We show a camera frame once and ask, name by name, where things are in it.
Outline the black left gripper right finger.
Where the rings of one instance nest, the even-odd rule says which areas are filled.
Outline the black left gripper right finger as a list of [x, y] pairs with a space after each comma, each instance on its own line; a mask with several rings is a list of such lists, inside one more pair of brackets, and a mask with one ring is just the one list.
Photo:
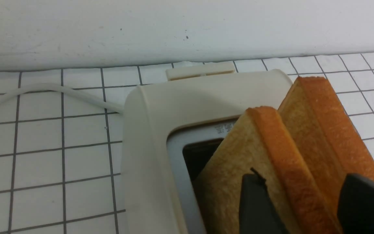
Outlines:
[[345, 234], [374, 234], [374, 181], [360, 174], [347, 174], [337, 218]]

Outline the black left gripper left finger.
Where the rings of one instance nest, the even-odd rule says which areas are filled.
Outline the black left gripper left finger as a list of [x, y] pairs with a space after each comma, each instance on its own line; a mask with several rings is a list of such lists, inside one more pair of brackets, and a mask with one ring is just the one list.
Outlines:
[[239, 202], [241, 234], [288, 234], [268, 194], [266, 179], [254, 168], [242, 176]]

